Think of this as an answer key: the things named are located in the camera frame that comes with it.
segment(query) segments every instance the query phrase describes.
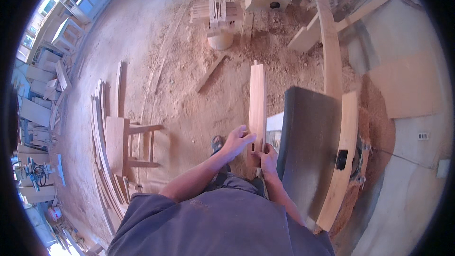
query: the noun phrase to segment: dirt floor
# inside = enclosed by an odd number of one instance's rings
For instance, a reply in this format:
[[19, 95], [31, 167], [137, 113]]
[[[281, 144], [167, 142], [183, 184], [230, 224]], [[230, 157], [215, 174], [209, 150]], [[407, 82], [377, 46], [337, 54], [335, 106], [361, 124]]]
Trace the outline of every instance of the dirt floor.
[[[284, 92], [291, 86], [323, 91], [322, 46], [316, 45], [308, 54], [286, 47], [315, 10], [256, 13], [251, 45], [240, 46], [242, 22], [237, 22], [233, 46], [220, 52], [209, 46], [202, 25], [189, 23], [190, 7], [203, 1], [112, 0], [80, 50], [85, 58], [81, 77], [77, 78], [78, 68], [72, 69], [73, 89], [61, 109], [61, 135], [51, 156], [62, 155], [66, 186], [59, 184], [57, 195], [63, 214], [89, 243], [107, 245], [112, 239], [101, 216], [92, 175], [90, 95], [101, 78], [108, 86], [108, 100], [114, 101], [120, 60], [126, 78], [123, 116], [165, 127], [155, 134], [153, 158], [160, 166], [133, 169], [128, 174], [145, 192], [157, 192], [175, 176], [203, 162], [211, 153], [214, 135], [227, 136], [247, 123], [249, 68], [254, 60], [266, 66], [268, 116], [284, 110]], [[347, 50], [343, 46], [341, 50], [347, 92], [357, 88], [361, 78], [350, 68]], [[221, 54], [226, 58], [196, 93], [199, 79]], [[108, 108], [113, 111], [113, 102]], [[134, 136], [133, 156], [142, 156], [141, 143]], [[252, 177], [244, 156], [237, 157], [231, 168]]]

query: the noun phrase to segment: plywood sheet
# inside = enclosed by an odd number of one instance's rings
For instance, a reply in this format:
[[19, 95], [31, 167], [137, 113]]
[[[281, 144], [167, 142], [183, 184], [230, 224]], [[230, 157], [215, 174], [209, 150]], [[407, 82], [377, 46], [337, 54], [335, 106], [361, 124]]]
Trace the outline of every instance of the plywood sheet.
[[28, 99], [22, 99], [20, 116], [46, 128], [49, 127], [50, 110]]
[[423, 51], [368, 72], [384, 97], [387, 117], [409, 118], [441, 111], [442, 96], [435, 64], [432, 53]]

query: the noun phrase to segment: purple t-shirt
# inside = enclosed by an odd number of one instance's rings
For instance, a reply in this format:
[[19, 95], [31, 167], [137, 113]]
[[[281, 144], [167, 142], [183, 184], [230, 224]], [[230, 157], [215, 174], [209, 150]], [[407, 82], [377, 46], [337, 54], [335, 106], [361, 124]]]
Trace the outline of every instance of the purple t-shirt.
[[134, 194], [107, 255], [334, 256], [326, 232], [313, 235], [254, 190], [230, 176], [221, 188], [181, 203]]

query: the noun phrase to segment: curved wooden plank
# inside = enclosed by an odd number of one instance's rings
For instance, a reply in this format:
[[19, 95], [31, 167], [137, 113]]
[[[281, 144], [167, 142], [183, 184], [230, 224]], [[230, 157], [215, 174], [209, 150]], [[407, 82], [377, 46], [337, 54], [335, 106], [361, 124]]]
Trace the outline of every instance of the curved wooden plank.
[[321, 37], [324, 53], [324, 91], [325, 94], [341, 100], [341, 52], [338, 32], [335, 28], [332, 10], [328, 0], [315, 0], [321, 24]]

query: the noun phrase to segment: wooden frame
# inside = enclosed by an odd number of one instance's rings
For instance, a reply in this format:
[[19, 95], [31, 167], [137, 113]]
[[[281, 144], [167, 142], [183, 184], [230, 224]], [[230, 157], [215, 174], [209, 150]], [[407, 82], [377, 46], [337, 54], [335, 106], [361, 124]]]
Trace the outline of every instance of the wooden frame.
[[[256, 140], [248, 145], [248, 152], [262, 151], [265, 149], [265, 132], [267, 127], [266, 117], [266, 83], [263, 64], [251, 66], [250, 73], [250, 110], [248, 128], [251, 133], [256, 133]], [[257, 160], [247, 155], [247, 167], [261, 167]]]
[[[349, 92], [342, 97], [341, 131], [338, 144], [337, 164], [333, 170], [332, 180], [327, 196], [316, 224], [323, 230], [330, 231], [333, 222], [343, 203], [344, 195], [349, 184], [352, 170], [352, 160], [357, 144], [357, 131], [359, 126], [359, 101], [357, 92]], [[344, 164], [340, 162], [342, 151], [347, 151]]]

